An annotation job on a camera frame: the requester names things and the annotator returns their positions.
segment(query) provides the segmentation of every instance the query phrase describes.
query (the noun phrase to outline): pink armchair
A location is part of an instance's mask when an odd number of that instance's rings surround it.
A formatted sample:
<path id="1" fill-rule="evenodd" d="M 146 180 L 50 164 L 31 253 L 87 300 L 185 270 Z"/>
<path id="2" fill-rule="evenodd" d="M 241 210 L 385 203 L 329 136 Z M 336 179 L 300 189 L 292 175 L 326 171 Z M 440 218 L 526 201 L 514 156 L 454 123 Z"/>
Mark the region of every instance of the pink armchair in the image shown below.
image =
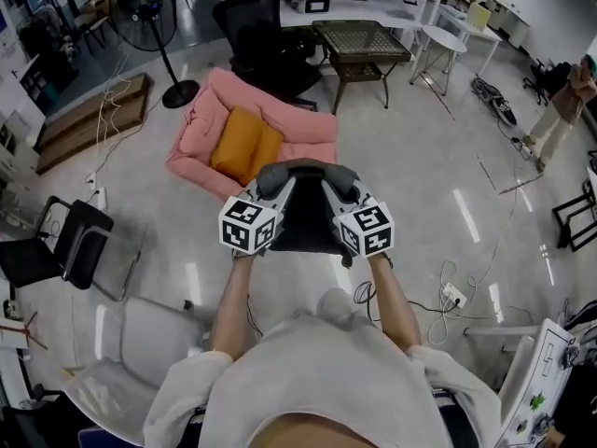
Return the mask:
<path id="1" fill-rule="evenodd" d="M 335 116 L 287 105 L 244 83 L 230 71 L 214 68 L 185 115 L 166 167 L 223 201 L 243 192 L 239 183 L 209 167 L 234 106 L 259 116 L 283 135 L 278 161 L 312 158 L 336 162 Z"/>

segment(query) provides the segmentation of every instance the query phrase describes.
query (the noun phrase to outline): standing fan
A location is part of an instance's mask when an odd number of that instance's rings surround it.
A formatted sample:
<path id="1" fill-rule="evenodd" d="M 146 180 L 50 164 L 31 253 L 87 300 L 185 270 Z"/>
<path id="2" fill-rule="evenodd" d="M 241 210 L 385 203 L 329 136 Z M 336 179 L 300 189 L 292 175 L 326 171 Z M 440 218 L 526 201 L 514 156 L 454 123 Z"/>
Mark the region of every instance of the standing fan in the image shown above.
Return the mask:
<path id="1" fill-rule="evenodd" d="M 120 36 L 136 49 L 160 51 L 174 82 L 161 98 L 167 108 L 186 105 L 199 91 L 197 81 L 176 79 L 164 49 L 176 31 L 173 9 L 173 0 L 110 0 L 110 17 Z"/>

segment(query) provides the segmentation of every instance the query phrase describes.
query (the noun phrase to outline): white chair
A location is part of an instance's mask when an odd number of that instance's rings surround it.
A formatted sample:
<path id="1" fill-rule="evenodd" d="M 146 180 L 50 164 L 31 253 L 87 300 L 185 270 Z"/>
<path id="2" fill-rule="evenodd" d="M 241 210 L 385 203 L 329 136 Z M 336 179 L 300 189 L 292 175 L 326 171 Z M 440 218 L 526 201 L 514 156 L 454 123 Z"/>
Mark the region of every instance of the white chair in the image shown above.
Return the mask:
<path id="1" fill-rule="evenodd" d="M 68 398 L 99 427 L 143 446 L 143 423 L 172 365 L 201 351 L 205 324 L 145 299 L 97 309 L 98 361 L 64 388 Z"/>

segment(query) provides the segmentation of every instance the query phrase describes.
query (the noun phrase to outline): orange cushion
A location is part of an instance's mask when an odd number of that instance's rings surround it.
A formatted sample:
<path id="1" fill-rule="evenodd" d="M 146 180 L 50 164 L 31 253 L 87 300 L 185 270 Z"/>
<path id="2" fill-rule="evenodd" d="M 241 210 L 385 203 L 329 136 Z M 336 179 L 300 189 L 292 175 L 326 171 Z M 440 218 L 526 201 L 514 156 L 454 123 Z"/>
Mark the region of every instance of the orange cushion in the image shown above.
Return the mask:
<path id="1" fill-rule="evenodd" d="M 253 155 L 249 172 L 239 180 L 243 186 L 248 185 L 255 179 L 263 166 L 278 161 L 278 153 L 283 139 L 282 135 L 269 124 L 263 123 L 261 137 Z"/>
<path id="2" fill-rule="evenodd" d="M 226 128 L 212 153 L 210 166 L 240 181 L 249 174 L 264 122 L 246 109 L 234 106 Z"/>

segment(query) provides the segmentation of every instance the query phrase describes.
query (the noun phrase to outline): sleeve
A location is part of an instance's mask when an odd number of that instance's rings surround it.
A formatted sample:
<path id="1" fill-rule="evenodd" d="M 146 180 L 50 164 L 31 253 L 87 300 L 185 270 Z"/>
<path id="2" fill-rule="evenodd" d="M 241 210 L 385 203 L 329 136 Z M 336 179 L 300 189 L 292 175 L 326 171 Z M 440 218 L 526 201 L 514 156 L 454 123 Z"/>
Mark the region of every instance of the sleeve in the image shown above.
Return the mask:
<path id="1" fill-rule="evenodd" d="M 175 448 L 195 409 L 207 404 L 215 381 L 232 365 L 222 352 L 186 358 L 168 370 L 143 426 L 146 448 Z"/>
<path id="2" fill-rule="evenodd" d="M 595 97 L 595 95 L 597 94 L 597 90 L 595 90 L 594 86 L 588 86 L 579 90 L 577 94 L 578 96 L 580 96 L 583 103 L 586 104 Z"/>
<path id="3" fill-rule="evenodd" d="M 493 448 L 500 436 L 502 402 L 479 378 L 450 355 L 429 347 L 413 346 L 407 355 L 424 369 L 433 388 L 452 392 L 479 438 L 480 446 Z"/>

